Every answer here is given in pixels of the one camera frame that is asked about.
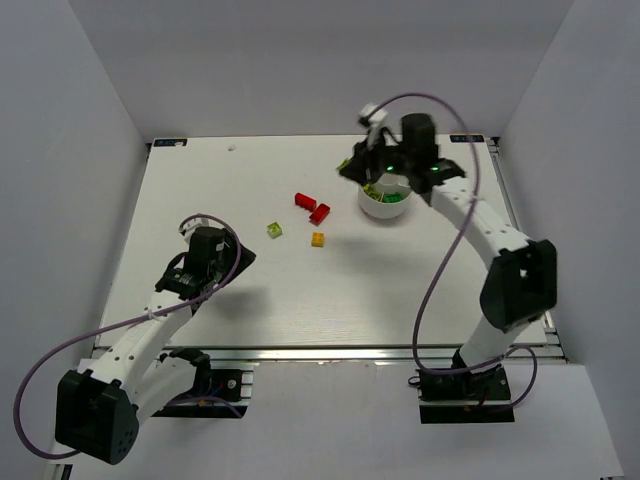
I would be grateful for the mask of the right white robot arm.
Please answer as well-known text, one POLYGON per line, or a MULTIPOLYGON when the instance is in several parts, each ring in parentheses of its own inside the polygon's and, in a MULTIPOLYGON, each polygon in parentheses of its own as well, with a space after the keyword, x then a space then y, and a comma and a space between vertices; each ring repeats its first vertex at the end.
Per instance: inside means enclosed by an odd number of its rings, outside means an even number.
POLYGON ((458 231, 483 261, 481 319, 458 349, 452 375, 479 375, 498 364, 513 341, 557 303, 557 250, 509 225, 479 195, 479 176, 441 156, 435 124, 424 113, 401 119, 402 139, 390 145, 386 114, 361 113, 367 137, 339 168, 342 177, 370 186, 385 174, 405 178, 412 192, 458 231))

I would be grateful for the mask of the dark green lego brick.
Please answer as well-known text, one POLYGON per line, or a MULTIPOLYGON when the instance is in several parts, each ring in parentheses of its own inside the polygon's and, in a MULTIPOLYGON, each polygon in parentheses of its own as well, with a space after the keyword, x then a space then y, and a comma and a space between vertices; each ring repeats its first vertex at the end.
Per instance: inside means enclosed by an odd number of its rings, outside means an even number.
POLYGON ((385 194, 383 196, 383 202, 384 203, 398 203, 401 202, 404 199, 404 197, 401 194, 395 193, 395 194, 385 194))

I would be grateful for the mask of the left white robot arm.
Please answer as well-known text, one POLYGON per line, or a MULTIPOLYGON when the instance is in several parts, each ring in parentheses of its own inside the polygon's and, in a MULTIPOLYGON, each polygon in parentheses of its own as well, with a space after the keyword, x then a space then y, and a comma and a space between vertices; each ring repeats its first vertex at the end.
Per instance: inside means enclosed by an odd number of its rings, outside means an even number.
POLYGON ((216 289, 256 259, 227 228, 197 226, 154 286, 142 322, 128 327, 83 371, 57 387, 55 440, 116 465, 140 427, 167 405, 199 402, 215 390, 210 358, 195 348, 164 347, 216 289))

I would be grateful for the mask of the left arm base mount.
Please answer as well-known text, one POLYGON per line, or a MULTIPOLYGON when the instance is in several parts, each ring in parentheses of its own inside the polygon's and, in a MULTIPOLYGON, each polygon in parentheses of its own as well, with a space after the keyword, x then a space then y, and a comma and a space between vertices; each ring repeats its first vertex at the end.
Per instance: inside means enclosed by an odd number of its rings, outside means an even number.
POLYGON ((187 361, 196 369, 190 390, 175 397, 154 414, 158 418, 241 419, 248 406, 241 393, 244 371, 239 368, 214 367, 211 357, 195 348, 179 348, 162 353, 158 361, 187 361))

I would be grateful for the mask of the light green long lego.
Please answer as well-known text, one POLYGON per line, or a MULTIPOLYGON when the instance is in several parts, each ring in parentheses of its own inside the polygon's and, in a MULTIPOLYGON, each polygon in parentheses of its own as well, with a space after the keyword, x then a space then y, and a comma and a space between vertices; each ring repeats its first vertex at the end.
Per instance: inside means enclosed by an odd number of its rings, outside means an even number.
POLYGON ((347 166, 350 163, 350 159, 345 159, 338 167, 337 170, 342 170, 345 166, 347 166))

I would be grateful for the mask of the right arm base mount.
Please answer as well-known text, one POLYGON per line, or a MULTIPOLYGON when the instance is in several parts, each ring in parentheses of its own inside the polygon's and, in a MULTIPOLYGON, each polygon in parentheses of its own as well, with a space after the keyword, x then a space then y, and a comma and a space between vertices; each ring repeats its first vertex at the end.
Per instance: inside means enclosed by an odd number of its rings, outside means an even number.
POLYGON ((422 424, 513 423, 511 390, 502 365, 479 375, 435 376, 419 371, 408 379, 416 388, 422 424))

